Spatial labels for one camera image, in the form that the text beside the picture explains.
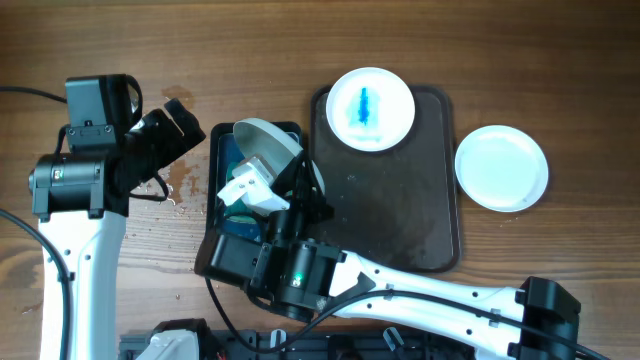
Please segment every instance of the wooden table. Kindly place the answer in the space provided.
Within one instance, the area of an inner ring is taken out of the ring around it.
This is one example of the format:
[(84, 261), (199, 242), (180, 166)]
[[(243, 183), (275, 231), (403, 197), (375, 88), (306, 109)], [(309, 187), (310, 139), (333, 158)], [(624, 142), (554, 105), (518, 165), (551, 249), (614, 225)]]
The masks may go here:
[[(179, 97), (207, 132), (247, 117), (308, 131), (313, 92), (362, 66), (437, 85), (451, 97), (458, 141), (484, 125), (515, 126), (541, 145), (551, 173), (546, 195), (522, 213), (492, 212), (461, 194), (464, 257), (438, 277), (493, 286), (519, 286), (529, 275), (556, 280), (582, 302), (581, 343), (615, 359), (640, 356), (637, 2), (163, 2), (3, 1), (0, 84), (64, 94), (70, 76), (128, 73), (146, 111)], [(27, 176), (53, 151), (66, 109), (2, 94), (0, 118), (0, 206), (36, 225)], [(204, 233), (209, 145), (163, 170), (175, 205), (131, 201), (118, 334), (187, 317), (224, 327), (190, 271)], [(0, 358), (37, 358), (42, 284), (38, 244), (0, 222)], [(219, 293), (239, 328), (299, 327), (251, 306), (238, 289), (220, 284)], [(322, 330), (346, 325), (382, 326), (331, 320)]]

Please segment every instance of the green led light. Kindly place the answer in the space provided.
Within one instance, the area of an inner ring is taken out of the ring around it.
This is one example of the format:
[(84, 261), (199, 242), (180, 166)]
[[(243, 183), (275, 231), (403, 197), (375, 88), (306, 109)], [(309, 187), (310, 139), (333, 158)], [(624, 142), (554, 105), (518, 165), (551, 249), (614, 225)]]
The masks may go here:
[(295, 273), (293, 275), (293, 280), (291, 280), (291, 286), (299, 287), (302, 285), (302, 279), (304, 279), (304, 275), (302, 273)]

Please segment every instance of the dark brown tray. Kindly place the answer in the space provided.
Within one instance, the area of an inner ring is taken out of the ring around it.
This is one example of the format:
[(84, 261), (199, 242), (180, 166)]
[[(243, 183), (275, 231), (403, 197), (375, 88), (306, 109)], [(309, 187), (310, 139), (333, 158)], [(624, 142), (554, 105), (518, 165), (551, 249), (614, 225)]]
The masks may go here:
[(379, 153), (354, 150), (333, 134), (325, 112), (331, 87), (313, 96), (309, 149), (335, 217), (310, 235), (399, 270), (444, 272), (461, 253), (451, 110), (442, 91), (409, 88), (413, 127)]

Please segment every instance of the white plate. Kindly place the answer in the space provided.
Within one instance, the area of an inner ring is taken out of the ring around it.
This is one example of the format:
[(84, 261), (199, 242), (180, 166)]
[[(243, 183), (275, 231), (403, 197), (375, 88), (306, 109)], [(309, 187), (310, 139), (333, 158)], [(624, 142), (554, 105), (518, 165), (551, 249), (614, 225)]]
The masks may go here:
[[(368, 101), (362, 105), (362, 91)], [(359, 109), (368, 110), (362, 122)], [(407, 84), (379, 68), (353, 70), (333, 85), (327, 98), (327, 120), (346, 145), (361, 151), (382, 151), (398, 144), (411, 130), (415, 103)]]
[(455, 169), (469, 197), (501, 212), (533, 205), (549, 181), (549, 167), (540, 146), (509, 126), (486, 126), (469, 134), (458, 147)]

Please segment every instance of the blue stain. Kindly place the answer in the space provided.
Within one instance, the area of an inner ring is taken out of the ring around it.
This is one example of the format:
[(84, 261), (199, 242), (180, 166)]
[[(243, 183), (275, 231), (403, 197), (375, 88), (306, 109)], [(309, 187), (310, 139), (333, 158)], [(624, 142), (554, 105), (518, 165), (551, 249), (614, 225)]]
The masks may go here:
[(369, 114), (369, 96), (367, 96), (367, 88), (362, 88), (362, 92), (360, 93), (360, 109), (358, 110), (358, 115), (360, 115), (360, 122), (365, 126), (369, 122)]
[(374, 135), (378, 129), (378, 103), (380, 97), (375, 90), (363, 87), (355, 93), (347, 107), (349, 118), (349, 128), (360, 129), (368, 133), (367, 136)]

